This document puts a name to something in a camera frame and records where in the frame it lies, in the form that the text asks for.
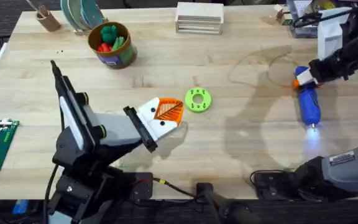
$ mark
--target pencil holder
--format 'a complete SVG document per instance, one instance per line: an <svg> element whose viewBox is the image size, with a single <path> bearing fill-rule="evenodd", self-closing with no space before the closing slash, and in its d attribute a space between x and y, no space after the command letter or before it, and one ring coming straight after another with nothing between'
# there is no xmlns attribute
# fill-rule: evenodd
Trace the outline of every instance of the pencil holder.
<svg viewBox="0 0 358 224"><path fill-rule="evenodd" d="M105 26L116 26L117 36L122 36L124 44L117 50L99 52L98 47L102 44L101 30ZM98 56L100 61L113 69L122 69L129 66L137 57L137 50L133 46L131 36L127 28L118 22L106 22L95 27L88 36L88 44Z"/></svg>
<svg viewBox="0 0 358 224"><path fill-rule="evenodd" d="M60 28L60 23L55 19L49 10L47 11L47 15L45 17L37 12L36 18L49 32L56 31Z"/></svg>

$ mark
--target red object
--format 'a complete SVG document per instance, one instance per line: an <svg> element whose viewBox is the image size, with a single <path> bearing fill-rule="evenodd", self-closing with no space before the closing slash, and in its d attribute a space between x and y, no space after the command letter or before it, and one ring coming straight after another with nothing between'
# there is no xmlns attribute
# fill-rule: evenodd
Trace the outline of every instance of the red object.
<svg viewBox="0 0 358 224"><path fill-rule="evenodd" d="M112 49L112 46L108 45L107 43L102 43L99 47L98 47L98 52L110 52Z"/></svg>
<svg viewBox="0 0 358 224"><path fill-rule="evenodd" d="M107 43L103 43L100 45L103 49L103 52L110 52L110 46Z"/></svg>

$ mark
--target wooden table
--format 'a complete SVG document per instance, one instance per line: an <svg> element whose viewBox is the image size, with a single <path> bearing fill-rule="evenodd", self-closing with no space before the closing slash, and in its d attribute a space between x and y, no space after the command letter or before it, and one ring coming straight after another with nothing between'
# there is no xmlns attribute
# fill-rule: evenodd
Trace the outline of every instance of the wooden table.
<svg viewBox="0 0 358 224"><path fill-rule="evenodd" d="M175 9L103 13L131 33L139 55L128 68L104 66L61 12L53 12L63 24L54 33L33 12L22 13L0 61L0 119L21 121L0 171L0 199L44 197L60 132L51 59L97 112L122 113L156 96L183 99L191 87L208 89L207 112L185 110L180 128L153 154L140 147L117 163L187 190L208 181L226 197L256 198L248 181L253 170L297 168L358 146L358 72L318 89L319 136L307 132L290 83L294 68L316 57L316 40L292 39L286 27L271 25L272 6L225 7L222 35L176 34ZM154 198L184 196L157 184Z"/></svg>

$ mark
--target light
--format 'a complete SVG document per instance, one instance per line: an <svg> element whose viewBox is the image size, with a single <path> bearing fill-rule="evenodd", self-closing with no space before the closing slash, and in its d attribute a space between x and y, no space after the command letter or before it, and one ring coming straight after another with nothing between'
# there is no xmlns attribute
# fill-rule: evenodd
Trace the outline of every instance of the light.
<svg viewBox="0 0 358 224"><path fill-rule="evenodd" d="M320 139L320 132L318 131L318 128L316 128L316 125L311 125L306 130L306 139L307 140L314 140L314 139Z"/></svg>
<svg viewBox="0 0 358 224"><path fill-rule="evenodd" d="M321 147L320 131L318 128L308 126L305 136L305 147L307 150L318 151Z"/></svg>

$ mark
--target orange cap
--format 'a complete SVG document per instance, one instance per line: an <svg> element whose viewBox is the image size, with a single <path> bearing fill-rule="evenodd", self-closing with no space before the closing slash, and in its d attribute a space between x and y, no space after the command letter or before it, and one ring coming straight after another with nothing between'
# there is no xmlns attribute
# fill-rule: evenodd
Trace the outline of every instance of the orange cap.
<svg viewBox="0 0 358 224"><path fill-rule="evenodd" d="M294 80L292 81L292 89L293 89L293 90L299 89L299 81L298 81L297 79L294 79Z"/></svg>

